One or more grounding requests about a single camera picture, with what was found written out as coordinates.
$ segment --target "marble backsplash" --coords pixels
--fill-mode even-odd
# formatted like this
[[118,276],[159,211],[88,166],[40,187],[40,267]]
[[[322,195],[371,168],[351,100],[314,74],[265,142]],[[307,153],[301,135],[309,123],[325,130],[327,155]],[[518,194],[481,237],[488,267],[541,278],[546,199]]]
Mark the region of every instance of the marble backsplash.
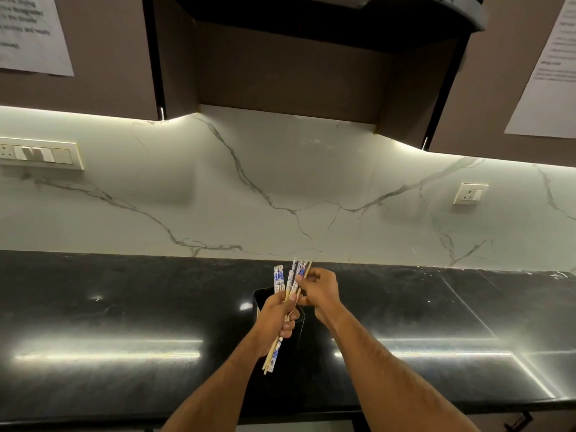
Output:
[[[576,169],[216,106],[158,123],[0,107],[0,137],[77,142],[86,168],[0,166],[1,249],[576,271]],[[490,185],[481,204],[452,204],[461,182]]]

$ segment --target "black granite countertop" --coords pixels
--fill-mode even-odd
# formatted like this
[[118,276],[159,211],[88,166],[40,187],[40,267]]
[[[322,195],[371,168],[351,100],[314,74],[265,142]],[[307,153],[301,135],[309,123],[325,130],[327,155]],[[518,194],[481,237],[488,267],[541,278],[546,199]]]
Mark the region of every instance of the black granite countertop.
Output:
[[[252,291],[272,285],[275,264],[0,251],[0,426],[161,425],[248,332]],[[466,414],[576,407],[571,274],[316,265],[335,271],[342,302],[376,338]],[[360,411],[311,310],[295,347],[272,374],[257,364],[241,422]]]

